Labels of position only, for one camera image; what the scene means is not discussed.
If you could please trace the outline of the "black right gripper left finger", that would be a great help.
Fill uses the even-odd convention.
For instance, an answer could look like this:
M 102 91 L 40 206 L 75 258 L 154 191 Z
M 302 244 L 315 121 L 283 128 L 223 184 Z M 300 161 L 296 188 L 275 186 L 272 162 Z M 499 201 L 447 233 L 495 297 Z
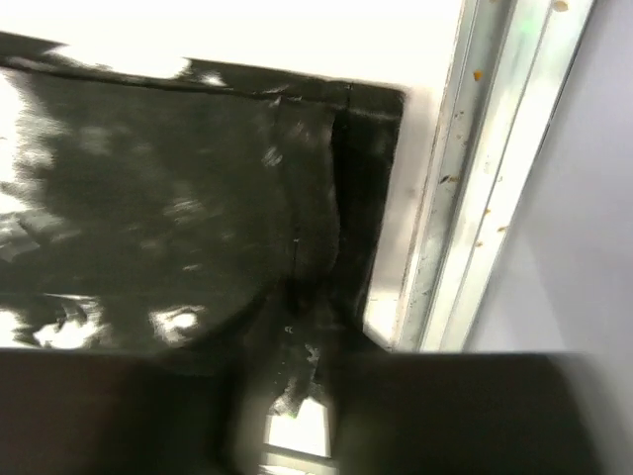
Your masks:
M 5 474 L 254 474 L 284 291 L 1 297 Z

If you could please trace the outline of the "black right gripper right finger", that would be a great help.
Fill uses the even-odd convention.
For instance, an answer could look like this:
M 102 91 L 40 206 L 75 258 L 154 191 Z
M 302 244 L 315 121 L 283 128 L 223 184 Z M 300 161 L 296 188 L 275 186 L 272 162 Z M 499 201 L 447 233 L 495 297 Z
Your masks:
M 342 474 L 628 474 L 632 434 L 577 352 L 413 353 L 316 323 Z

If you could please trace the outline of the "black white tie-dye trousers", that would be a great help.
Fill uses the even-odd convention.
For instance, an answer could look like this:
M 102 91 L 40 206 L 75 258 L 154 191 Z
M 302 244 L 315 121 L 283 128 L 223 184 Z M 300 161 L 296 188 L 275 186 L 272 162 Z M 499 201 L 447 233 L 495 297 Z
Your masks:
M 401 91 L 1 37 L 1 343 L 191 373 L 273 352 L 271 411 L 355 341 Z

